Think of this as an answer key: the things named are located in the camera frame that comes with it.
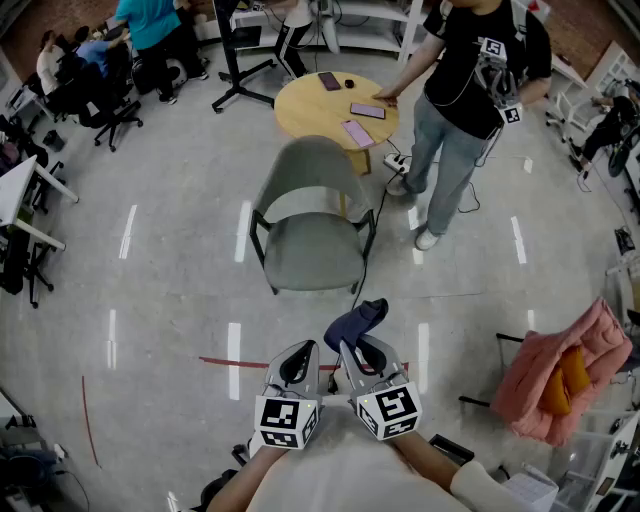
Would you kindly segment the curved red floor tape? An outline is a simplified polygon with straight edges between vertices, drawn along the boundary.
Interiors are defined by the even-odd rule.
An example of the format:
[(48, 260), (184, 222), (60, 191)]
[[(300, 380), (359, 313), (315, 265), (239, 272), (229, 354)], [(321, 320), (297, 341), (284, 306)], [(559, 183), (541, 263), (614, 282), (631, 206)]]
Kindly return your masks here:
[(91, 455), (92, 455), (92, 458), (93, 458), (93, 461), (94, 461), (95, 465), (98, 468), (102, 469), (102, 466), (101, 466), (101, 464), (99, 462), (99, 459), (98, 459), (98, 456), (97, 456), (97, 452), (96, 452), (96, 449), (95, 449), (95, 443), (94, 443), (92, 429), (91, 429), (91, 421), (90, 421), (90, 415), (89, 415), (89, 409), (88, 409), (88, 403), (87, 403), (87, 392), (86, 392), (85, 375), (81, 376), (81, 393), (82, 393), (82, 405), (83, 405), (83, 414), (84, 414), (84, 420), (85, 420), (85, 427), (86, 427), (86, 432), (87, 432), (87, 436), (88, 436)]

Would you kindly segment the black monitor on stand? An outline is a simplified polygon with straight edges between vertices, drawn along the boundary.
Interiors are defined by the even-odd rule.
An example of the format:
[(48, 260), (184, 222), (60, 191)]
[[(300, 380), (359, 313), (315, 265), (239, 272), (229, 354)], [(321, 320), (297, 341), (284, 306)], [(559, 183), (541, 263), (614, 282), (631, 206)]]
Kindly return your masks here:
[(274, 108), (273, 98), (248, 90), (242, 85), (242, 81), (265, 68), (274, 68), (276, 63), (268, 59), (248, 70), (241, 71), (237, 60), (238, 50), (259, 45), (262, 28), (260, 26), (231, 27), (231, 20), (240, 0), (212, 0), (212, 3), (228, 68), (227, 73), (219, 72), (218, 76), (222, 81), (231, 84), (225, 94), (211, 104), (212, 109), (216, 114), (221, 114), (223, 104), (237, 95), (260, 101)]

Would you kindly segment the black metal frame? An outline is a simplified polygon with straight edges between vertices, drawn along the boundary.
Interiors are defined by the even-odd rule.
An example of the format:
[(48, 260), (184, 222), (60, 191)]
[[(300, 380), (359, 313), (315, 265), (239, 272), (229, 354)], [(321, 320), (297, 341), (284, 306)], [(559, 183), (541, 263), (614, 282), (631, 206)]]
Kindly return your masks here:
[[(498, 340), (498, 348), (502, 349), (502, 342), (503, 341), (510, 341), (510, 342), (514, 342), (514, 343), (518, 343), (521, 344), (524, 339), (523, 338), (519, 338), (519, 337), (514, 337), (514, 336), (510, 336), (504, 333), (497, 333), (495, 335), (496, 339)], [(462, 404), (471, 404), (471, 405), (475, 405), (478, 407), (483, 407), (486, 409), (489, 409), (491, 406), (491, 402), (490, 401), (482, 401), (482, 400), (478, 400), (476, 398), (472, 398), (469, 396), (465, 396), (465, 395), (460, 395), (458, 397), (458, 401)]]

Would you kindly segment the black office chair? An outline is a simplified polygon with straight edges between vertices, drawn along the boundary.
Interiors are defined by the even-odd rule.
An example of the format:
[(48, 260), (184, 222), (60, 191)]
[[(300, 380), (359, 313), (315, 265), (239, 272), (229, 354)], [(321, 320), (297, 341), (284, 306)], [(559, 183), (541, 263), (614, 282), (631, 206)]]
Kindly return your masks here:
[(118, 129), (125, 125), (141, 128), (144, 123), (138, 116), (139, 100), (129, 98), (131, 87), (122, 80), (105, 78), (97, 63), (90, 63), (80, 56), (80, 48), (74, 52), (77, 69), (69, 82), (74, 94), (74, 103), (79, 109), (80, 123), (97, 130), (94, 145), (108, 136), (108, 147), (116, 151), (115, 138)]

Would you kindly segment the person's left forearm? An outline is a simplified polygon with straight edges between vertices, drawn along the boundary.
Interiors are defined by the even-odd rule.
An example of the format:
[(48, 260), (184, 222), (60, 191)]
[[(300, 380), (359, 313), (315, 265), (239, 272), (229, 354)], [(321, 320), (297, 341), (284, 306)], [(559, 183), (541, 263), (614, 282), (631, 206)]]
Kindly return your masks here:
[(246, 512), (268, 471), (286, 453), (285, 449), (262, 446), (212, 498), (206, 512)]

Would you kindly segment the round wooden table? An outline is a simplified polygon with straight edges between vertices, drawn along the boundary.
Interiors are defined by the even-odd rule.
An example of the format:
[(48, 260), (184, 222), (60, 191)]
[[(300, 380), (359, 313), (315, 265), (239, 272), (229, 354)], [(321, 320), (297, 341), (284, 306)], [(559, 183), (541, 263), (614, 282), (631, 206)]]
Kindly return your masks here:
[[(319, 135), (337, 142), (347, 152), (355, 173), (363, 176), (371, 172), (372, 148), (388, 141), (399, 124), (399, 112), (394, 106), (374, 98), (381, 90), (375, 82), (362, 76), (335, 71), (333, 75), (341, 84), (337, 91), (327, 91), (317, 73), (307, 74), (288, 83), (278, 93), (274, 113), (279, 126), (291, 137)], [(350, 79), (354, 87), (345, 87)], [(374, 119), (350, 113), (352, 103), (383, 107), (386, 119)], [(358, 148), (345, 132), (341, 123), (357, 120), (375, 140), (369, 148)]]

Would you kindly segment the white gridded sheet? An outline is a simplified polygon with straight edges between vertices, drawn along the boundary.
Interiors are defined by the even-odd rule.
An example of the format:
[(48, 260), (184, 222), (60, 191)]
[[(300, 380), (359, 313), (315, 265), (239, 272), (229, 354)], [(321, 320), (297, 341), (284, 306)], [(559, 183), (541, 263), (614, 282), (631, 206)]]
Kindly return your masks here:
[(559, 490), (553, 481), (531, 473), (512, 475), (503, 486), (531, 512), (551, 512)]

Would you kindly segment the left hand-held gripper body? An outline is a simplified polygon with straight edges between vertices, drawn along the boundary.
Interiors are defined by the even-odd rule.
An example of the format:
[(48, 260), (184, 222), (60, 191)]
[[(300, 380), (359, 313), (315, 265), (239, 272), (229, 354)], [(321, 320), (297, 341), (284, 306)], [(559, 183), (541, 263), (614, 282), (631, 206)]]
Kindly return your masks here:
[(248, 449), (257, 453), (262, 447), (303, 450), (316, 429), (321, 413), (321, 397), (268, 383), (256, 396), (254, 434)]

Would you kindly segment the person's right forearm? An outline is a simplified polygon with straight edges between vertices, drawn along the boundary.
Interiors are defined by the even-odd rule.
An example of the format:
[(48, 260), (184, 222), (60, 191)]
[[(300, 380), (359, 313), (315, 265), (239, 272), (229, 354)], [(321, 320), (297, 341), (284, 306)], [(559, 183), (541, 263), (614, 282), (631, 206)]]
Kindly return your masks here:
[(460, 470), (459, 465), (430, 445), (416, 431), (394, 437), (391, 443), (419, 475), (434, 482), (444, 491), (451, 492), (452, 481)]

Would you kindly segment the grey armchair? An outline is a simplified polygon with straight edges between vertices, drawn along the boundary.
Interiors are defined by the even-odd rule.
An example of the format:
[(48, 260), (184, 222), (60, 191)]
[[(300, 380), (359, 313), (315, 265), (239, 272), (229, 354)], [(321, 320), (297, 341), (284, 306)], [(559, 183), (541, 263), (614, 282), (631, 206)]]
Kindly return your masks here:
[[(357, 221), (304, 211), (275, 222), (265, 218), (285, 195), (322, 187), (364, 209)], [(251, 215), (249, 235), (272, 292), (357, 289), (376, 235), (374, 211), (351, 159), (335, 141), (305, 136), (278, 154)]]

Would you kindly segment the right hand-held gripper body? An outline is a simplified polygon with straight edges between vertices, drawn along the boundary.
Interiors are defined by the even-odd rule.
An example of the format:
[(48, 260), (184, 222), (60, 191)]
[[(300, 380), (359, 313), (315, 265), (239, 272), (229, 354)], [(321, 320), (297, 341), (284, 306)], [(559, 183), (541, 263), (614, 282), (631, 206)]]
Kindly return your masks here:
[(350, 376), (350, 400), (358, 419), (378, 440), (388, 441), (414, 431), (422, 418), (416, 384), (405, 372)]

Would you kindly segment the dark blue cloth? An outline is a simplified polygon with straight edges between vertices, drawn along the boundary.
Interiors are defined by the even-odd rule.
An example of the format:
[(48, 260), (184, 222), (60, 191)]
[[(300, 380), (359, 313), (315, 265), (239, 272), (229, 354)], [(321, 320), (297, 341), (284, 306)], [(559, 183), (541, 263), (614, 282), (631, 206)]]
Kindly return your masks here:
[(324, 342), (336, 353), (340, 352), (341, 342), (355, 348), (361, 336), (379, 325), (388, 311), (389, 304), (384, 298), (364, 300), (331, 323), (324, 334)]

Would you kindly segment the white desk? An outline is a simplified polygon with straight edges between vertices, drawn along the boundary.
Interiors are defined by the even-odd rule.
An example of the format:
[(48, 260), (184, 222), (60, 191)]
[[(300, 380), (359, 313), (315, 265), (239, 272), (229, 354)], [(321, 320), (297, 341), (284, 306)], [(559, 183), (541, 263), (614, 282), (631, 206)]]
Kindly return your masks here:
[(18, 217), (32, 175), (37, 173), (51, 187), (77, 203), (79, 197), (61, 181), (47, 172), (32, 156), (0, 177), (0, 227), (14, 226), (55, 249), (66, 250), (66, 244), (50, 237)]

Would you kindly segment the white metal shelving unit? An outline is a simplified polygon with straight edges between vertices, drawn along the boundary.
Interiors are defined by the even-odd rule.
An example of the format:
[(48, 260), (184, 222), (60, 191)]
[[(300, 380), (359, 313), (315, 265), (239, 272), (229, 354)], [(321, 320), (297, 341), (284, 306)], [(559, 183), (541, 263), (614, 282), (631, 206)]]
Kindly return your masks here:
[[(404, 63), (417, 48), (426, 19), (425, 0), (309, 0), (312, 26), (299, 48), (325, 46), (332, 51), (363, 49), (389, 52)], [(248, 7), (231, 16), (231, 27), (261, 29), (253, 47), (275, 46), (282, 23), (291, 8), (250, 0)]]

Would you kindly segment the orange cushion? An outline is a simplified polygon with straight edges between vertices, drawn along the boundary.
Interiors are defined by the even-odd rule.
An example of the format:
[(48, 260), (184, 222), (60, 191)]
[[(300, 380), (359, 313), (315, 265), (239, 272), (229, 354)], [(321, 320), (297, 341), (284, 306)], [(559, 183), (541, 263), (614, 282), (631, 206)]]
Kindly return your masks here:
[(572, 400), (591, 384), (582, 348), (574, 346), (566, 350), (554, 367), (541, 395), (539, 406), (555, 415), (572, 412)]

